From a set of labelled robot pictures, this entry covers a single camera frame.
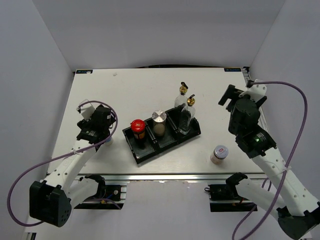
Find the glass bottle with brown residue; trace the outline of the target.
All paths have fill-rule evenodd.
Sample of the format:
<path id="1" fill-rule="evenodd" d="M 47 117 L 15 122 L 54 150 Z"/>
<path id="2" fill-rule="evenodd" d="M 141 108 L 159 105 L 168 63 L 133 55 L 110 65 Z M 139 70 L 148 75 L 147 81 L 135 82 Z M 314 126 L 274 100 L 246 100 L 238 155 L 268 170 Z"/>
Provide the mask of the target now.
<path id="1" fill-rule="evenodd" d="M 188 92 L 188 86 L 186 85 L 185 82 L 181 82 L 181 86 L 179 88 L 179 95 L 176 97 L 174 101 L 174 108 L 177 110 L 182 110 L 186 103 L 187 103 L 187 94 Z"/>

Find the clear shaker with steel lid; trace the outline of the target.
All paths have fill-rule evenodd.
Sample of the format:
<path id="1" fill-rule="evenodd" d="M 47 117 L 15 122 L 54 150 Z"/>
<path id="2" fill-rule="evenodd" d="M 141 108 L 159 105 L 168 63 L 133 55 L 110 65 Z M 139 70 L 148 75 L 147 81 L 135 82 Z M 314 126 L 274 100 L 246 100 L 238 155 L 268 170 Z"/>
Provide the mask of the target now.
<path id="1" fill-rule="evenodd" d="M 163 110 L 156 110 L 152 113 L 153 132 L 156 136 L 162 137 L 166 131 L 167 114 Z"/>

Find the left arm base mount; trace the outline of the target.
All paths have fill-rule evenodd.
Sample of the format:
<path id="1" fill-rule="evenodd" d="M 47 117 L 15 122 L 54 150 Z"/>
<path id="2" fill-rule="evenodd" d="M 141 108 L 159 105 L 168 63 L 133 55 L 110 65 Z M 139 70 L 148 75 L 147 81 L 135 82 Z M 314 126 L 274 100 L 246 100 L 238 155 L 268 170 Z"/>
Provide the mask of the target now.
<path id="1" fill-rule="evenodd" d="M 125 183 L 106 181 L 102 190 L 96 196 L 87 198 L 74 209 L 79 210 L 121 210 L 124 206 L 127 193 Z"/>

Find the clear glass oil bottle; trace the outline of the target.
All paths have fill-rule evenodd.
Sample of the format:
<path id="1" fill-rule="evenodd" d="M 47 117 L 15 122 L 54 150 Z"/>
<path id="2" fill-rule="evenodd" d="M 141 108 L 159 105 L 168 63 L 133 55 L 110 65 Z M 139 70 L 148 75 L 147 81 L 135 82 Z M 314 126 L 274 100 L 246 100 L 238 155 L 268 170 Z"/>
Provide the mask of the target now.
<path id="1" fill-rule="evenodd" d="M 194 108 L 194 104 L 196 102 L 195 95 L 192 94 L 189 98 L 187 98 L 186 104 L 181 110 L 178 131 L 187 135 L 191 129 L 191 121 L 195 117 L 196 110 Z"/>

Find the red-lid orange sauce jar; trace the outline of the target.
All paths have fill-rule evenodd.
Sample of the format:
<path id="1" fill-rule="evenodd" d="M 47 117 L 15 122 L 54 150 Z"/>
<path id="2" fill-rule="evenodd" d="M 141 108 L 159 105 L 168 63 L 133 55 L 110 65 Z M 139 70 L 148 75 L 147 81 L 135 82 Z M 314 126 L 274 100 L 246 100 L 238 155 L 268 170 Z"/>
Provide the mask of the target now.
<path id="1" fill-rule="evenodd" d="M 135 141 L 143 146 L 146 138 L 146 124 L 141 119 L 135 119 L 130 124 Z"/>

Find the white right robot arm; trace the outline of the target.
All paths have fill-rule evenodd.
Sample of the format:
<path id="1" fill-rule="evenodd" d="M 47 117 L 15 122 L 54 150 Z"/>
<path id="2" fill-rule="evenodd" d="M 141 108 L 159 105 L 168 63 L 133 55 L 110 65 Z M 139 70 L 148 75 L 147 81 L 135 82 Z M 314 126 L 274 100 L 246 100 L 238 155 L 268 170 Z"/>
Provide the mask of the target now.
<path id="1" fill-rule="evenodd" d="M 226 180 L 226 195 L 236 200 L 248 199 L 277 220 L 282 231 L 299 240 L 320 223 L 320 201 L 301 183 L 284 160 L 276 142 L 258 124 L 259 108 L 266 101 L 265 83 L 250 81 L 242 91 L 229 85 L 219 100 L 230 112 L 228 131 L 238 147 L 264 172 L 276 193 L 255 184 L 247 175 L 237 172 Z"/>

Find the blue-label silver-lid jar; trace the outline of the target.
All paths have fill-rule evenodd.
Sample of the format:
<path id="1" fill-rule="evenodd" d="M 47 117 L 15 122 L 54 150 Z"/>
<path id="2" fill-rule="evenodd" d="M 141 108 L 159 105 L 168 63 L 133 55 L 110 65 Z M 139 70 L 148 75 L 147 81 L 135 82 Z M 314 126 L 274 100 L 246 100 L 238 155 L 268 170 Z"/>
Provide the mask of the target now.
<path id="1" fill-rule="evenodd" d="M 110 136 L 110 137 L 108 137 L 108 138 L 105 140 L 104 145 L 110 146 L 110 145 L 113 144 L 113 142 L 114 142 L 113 137 Z"/>

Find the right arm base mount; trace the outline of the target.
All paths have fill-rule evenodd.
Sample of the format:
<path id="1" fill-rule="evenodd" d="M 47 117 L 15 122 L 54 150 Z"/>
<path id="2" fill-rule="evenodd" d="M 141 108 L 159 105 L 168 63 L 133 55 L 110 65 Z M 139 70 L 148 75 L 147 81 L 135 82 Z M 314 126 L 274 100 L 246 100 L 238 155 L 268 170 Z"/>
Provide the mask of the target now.
<path id="1" fill-rule="evenodd" d="M 236 186 L 248 176 L 237 172 L 225 180 L 224 184 L 210 184 L 204 188 L 209 195 L 210 211 L 212 213 L 256 212 L 257 206 L 247 198 L 241 197 Z"/>

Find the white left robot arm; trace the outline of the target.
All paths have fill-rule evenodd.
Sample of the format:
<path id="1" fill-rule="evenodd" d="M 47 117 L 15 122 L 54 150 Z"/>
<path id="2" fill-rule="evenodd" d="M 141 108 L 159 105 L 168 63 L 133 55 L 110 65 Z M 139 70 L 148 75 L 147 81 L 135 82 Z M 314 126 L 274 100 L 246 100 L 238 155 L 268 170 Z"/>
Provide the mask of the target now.
<path id="1" fill-rule="evenodd" d="M 97 107 L 81 104 L 77 108 L 83 119 L 70 155 L 63 158 L 52 173 L 29 188 L 29 215 L 41 222 L 62 227 L 72 209 L 88 199 L 99 200 L 105 196 L 105 179 L 89 174 L 74 183 L 81 169 L 101 146 L 112 142 L 118 126 L 115 111 L 102 102 Z"/>

